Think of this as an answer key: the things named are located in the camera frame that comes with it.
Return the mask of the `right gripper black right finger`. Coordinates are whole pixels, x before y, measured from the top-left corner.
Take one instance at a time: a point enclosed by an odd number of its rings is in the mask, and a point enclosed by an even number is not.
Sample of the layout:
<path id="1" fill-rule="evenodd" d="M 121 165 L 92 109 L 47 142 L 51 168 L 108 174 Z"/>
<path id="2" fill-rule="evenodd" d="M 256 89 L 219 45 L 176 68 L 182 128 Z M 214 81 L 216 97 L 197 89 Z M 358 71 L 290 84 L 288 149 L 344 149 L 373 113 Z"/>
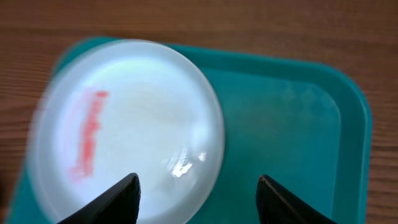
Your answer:
<path id="1" fill-rule="evenodd" d="M 336 224 L 268 175 L 259 177 L 256 207 L 260 224 Z"/>

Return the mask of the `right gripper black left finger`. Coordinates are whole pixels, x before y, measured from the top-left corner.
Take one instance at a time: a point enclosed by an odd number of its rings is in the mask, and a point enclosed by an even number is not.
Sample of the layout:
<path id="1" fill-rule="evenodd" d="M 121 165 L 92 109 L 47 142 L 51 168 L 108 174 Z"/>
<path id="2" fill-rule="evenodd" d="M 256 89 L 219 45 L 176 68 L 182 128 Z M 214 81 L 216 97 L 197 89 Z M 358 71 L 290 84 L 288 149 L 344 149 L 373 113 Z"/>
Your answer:
<path id="1" fill-rule="evenodd" d="M 135 224 L 139 214 L 140 199 L 139 177 L 136 173 L 130 173 L 59 224 Z"/>

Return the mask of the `light blue plate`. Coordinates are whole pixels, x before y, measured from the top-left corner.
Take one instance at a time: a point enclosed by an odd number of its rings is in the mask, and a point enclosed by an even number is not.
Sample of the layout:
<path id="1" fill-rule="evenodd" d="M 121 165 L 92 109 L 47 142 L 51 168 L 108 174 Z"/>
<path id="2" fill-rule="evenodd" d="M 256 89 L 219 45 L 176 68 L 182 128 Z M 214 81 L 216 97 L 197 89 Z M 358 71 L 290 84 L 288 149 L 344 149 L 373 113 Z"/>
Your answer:
<path id="1" fill-rule="evenodd" d="M 188 58 L 156 42 L 115 40 L 58 72 L 29 141 L 30 181 L 50 222 L 136 173 L 137 221 L 186 223 L 220 172 L 224 121 L 212 86 Z"/>

